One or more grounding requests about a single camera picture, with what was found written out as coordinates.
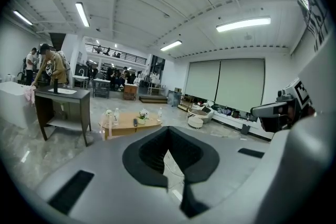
potted plant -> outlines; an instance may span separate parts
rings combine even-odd
[[[148,119],[149,112],[146,109],[142,109],[140,112],[140,117],[138,117],[138,124],[145,124],[146,119]]]

flower vase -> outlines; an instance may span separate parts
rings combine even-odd
[[[146,123],[146,119],[138,119],[138,124],[145,124]]]

gray countertop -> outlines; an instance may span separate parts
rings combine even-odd
[[[83,90],[83,89],[67,89],[63,87],[59,87],[59,89],[65,89],[65,90],[74,90],[76,91],[73,94],[64,94],[64,93],[54,93],[53,91],[49,91],[50,89],[53,89],[54,86],[46,86],[46,87],[41,87],[35,90],[36,94],[43,93],[43,94],[48,94],[50,95],[50,98],[52,99],[52,96],[57,96],[57,97],[64,97],[64,98],[71,98],[71,99],[83,99],[87,95],[90,95],[90,91]]]

shelf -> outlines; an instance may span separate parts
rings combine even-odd
[[[76,131],[82,131],[82,125],[79,121],[62,120],[62,119],[53,117],[47,124],[56,126],[56,127],[63,127],[67,129],[76,130]]]

balcony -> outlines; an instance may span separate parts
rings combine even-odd
[[[123,51],[119,51],[119,50],[114,50],[110,48],[109,54],[106,55],[107,50],[109,48],[106,47],[99,47],[97,45],[92,45],[92,44],[87,44],[85,43],[85,48],[86,51],[92,54],[98,54],[101,56],[110,56],[111,59],[120,59],[120,60],[126,60],[128,62],[134,62],[134,63],[139,63],[141,65],[145,65],[147,59],[140,57],[140,56],[136,56],[133,54],[128,54],[126,52]]]

